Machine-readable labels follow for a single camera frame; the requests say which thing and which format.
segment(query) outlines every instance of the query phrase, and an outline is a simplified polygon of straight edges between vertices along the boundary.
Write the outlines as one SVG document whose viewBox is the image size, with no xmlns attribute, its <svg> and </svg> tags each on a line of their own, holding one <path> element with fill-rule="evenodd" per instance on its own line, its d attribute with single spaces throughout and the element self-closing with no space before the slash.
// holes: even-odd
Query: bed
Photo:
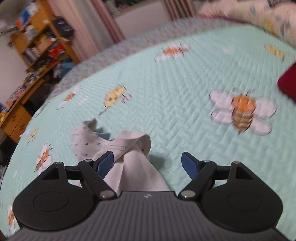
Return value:
<svg viewBox="0 0 296 241">
<path fill-rule="evenodd" d="M 174 54 L 165 55 L 168 49 Z M 61 81 L 27 126 L 0 190 L 0 216 L 6 217 L 0 229 L 6 236 L 18 230 L 13 200 L 47 164 L 77 163 L 71 132 L 96 118 L 97 127 L 111 138 L 121 129 L 149 134 L 149 160 L 177 193 L 190 181 L 181 167 L 184 151 L 219 165 L 243 162 L 280 196 L 284 212 L 277 228 L 295 239 L 296 108 L 276 86 L 295 60 L 294 48 L 251 25 L 187 19 L 85 61 Z M 124 96 L 109 106 L 105 97 L 118 87 L 124 87 Z M 233 98 L 248 100 L 256 114 L 250 126 L 235 121 Z M 39 165 L 42 158 L 46 165 Z"/>
</svg>

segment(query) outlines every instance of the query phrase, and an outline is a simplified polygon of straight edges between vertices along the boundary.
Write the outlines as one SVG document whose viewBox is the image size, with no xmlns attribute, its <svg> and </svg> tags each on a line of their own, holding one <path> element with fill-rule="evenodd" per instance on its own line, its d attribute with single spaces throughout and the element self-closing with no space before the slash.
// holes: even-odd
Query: light blue quilt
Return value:
<svg viewBox="0 0 296 241">
<path fill-rule="evenodd" d="M 149 159 L 177 193 L 190 181 L 181 166 L 184 151 L 219 165 L 243 162 L 280 196 L 284 212 L 277 228 L 295 239 L 296 106 L 276 85 L 295 59 L 288 44 L 238 26 L 156 45 L 93 74 L 51 99 L 27 126 L 0 191 L 0 229 L 5 235 L 17 229 L 11 215 L 8 222 L 13 199 L 47 165 L 76 163 L 70 133 L 81 121 L 97 118 L 111 138 L 121 129 L 149 134 Z M 239 134 L 234 123 L 212 121 L 212 112 L 222 109 L 209 98 L 214 90 L 233 96 L 249 91 L 254 102 L 264 97 L 275 103 L 267 120 L 256 117 L 268 131 L 258 135 L 251 125 Z"/>
</svg>

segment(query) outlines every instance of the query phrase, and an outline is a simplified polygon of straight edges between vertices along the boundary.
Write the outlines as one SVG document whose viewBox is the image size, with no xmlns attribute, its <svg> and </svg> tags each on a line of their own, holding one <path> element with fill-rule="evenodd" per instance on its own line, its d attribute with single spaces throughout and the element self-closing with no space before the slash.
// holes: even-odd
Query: white curtain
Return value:
<svg viewBox="0 0 296 241">
<path fill-rule="evenodd" d="M 89 0 L 73 0 L 73 2 L 97 47 L 103 50 L 113 45 L 114 42 L 93 4 Z"/>
</svg>

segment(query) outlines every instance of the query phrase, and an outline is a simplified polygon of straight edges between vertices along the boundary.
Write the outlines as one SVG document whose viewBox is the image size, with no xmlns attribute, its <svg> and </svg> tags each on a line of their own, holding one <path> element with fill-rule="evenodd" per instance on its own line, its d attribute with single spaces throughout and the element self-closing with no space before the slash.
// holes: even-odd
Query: ribbed gray surface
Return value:
<svg viewBox="0 0 296 241">
<path fill-rule="evenodd" d="M 81 224 L 58 232 L 22 229 L 9 241 L 285 241 L 276 230 L 238 234 L 212 224 L 196 203 L 173 192 L 123 192 Z"/>
</svg>

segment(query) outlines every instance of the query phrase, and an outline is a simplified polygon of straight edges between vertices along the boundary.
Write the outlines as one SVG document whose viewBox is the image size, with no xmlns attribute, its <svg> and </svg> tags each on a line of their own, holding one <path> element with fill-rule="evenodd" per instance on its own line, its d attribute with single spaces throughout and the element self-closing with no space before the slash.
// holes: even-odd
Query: white wall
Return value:
<svg viewBox="0 0 296 241">
<path fill-rule="evenodd" d="M 26 65 L 14 48 L 10 48 L 9 34 L 0 37 L 0 102 L 4 103 L 27 76 Z"/>
<path fill-rule="evenodd" d="M 154 29 L 171 21 L 159 0 L 143 1 L 115 16 L 115 21 L 126 38 Z"/>
</svg>

